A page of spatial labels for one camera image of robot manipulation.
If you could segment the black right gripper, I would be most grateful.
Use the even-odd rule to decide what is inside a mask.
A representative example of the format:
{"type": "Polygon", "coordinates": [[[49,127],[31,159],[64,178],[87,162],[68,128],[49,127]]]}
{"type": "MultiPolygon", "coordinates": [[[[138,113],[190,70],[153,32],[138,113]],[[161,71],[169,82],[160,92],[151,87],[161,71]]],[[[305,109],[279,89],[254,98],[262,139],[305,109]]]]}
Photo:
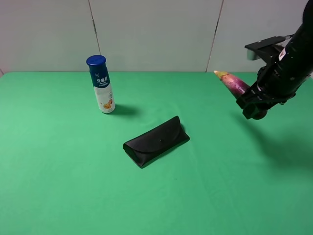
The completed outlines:
{"type": "Polygon", "coordinates": [[[258,72],[256,83],[264,96],[258,96],[260,92],[258,86],[237,86],[236,102],[246,119],[262,119],[266,116],[267,110],[294,97],[298,88],[312,72],[311,48],[284,48],[258,72]]]}

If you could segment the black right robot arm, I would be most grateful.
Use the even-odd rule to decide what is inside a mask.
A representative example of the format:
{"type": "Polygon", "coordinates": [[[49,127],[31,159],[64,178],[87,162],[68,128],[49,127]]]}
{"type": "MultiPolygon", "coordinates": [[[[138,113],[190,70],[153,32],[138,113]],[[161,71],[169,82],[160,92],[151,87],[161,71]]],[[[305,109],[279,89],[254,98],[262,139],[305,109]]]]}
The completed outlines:
{"type": "Polygon", "coordinates": [[[262,113],[293,98],[313,72],[313,2],[307,2],[302,24],[294,34],[267,38],[245,48],[266,66],[236,102],[245,118],[262,119],[262,113]]]}

